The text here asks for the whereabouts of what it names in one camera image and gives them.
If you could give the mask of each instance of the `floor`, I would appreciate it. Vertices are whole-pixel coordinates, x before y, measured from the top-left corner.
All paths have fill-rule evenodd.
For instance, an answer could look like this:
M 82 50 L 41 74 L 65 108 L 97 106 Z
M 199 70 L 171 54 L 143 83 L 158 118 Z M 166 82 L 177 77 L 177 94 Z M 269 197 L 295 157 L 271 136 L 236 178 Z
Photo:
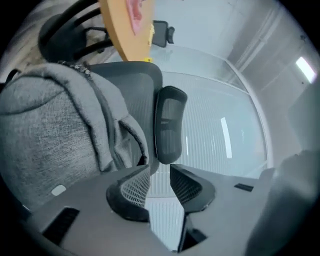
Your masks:
M 42 24 L 63 12 L 73 0 L 45 0 L 26 18 L 0 60 L 0 80 L 10 70 L 26 70 L 45 62 L 37 47 Z M 101 17 L 86 26 L 103 26 Z M 89 42 L 102 39 L 89 34 Z M 188 95 L 182 123 L 182 155 L 176 163 L 224 175 L 258 178 L 267 166 L 264 132 L 259 115 L 241 80 L 223 60 L 190 48 L 152 46 L 151 57 L 163 72 L 164 86 L 180 88 Z M 113 47 L 81 61 L 89 64 L 121 61 Z M 170 249 L 176 250 L 184 210 L 169 179 L 169 165 L 161 164 L 151 177 L 146 208 L 151 229 Z

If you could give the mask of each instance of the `pink object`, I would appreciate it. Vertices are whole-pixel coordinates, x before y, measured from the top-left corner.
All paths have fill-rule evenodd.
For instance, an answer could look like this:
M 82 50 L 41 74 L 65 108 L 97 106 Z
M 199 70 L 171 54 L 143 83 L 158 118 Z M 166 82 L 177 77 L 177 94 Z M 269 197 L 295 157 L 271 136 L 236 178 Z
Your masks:
M 143 0 L 126 0 L 126 7 L 128 9 L 129 18 L 133 33 L 136 35 L 141 29 L 141 6 Z

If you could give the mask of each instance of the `black chair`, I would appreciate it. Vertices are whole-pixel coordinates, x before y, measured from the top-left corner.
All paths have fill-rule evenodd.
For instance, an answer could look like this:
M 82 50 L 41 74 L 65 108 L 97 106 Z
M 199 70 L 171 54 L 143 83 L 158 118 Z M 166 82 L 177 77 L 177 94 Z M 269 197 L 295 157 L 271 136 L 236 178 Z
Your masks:
M 112 62 L 90 68 L 120 89 L 129 113 L 145 134 L 151 174 L 159 163 L 176 161 L 182 153 L 181 128 L 187 95 L 173 86 L 163 87 L 160 69 L 149 62 Z M 132 162 L 137 165 L 141 155 L 138 144 L 131 141 Z

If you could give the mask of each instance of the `wooden desk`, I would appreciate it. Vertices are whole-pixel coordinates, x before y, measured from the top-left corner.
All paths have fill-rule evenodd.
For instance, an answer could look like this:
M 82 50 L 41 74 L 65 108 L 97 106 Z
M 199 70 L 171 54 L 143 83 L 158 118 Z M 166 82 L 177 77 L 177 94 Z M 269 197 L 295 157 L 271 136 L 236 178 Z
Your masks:
M 124 61 L 143 61 L 149 57 L 150 26 L 153 23 L 155 0 L 142 2 L 141 30 L 134 34 L 126 0 L 99 0 L 104 25 L 111 41 Z

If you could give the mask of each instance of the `ceiling light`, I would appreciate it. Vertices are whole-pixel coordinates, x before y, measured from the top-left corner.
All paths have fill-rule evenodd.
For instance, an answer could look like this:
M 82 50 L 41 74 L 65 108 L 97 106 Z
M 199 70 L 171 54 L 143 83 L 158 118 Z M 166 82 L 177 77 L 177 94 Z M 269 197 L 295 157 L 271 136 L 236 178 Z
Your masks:
M 316 79 L 317 74 L 316 72 L 314 72 L 309 63 L 303 57 L 300 57 L 295 63 L 308 79 L 308 81 L 310 83 L 313 83 L 313 81 Z

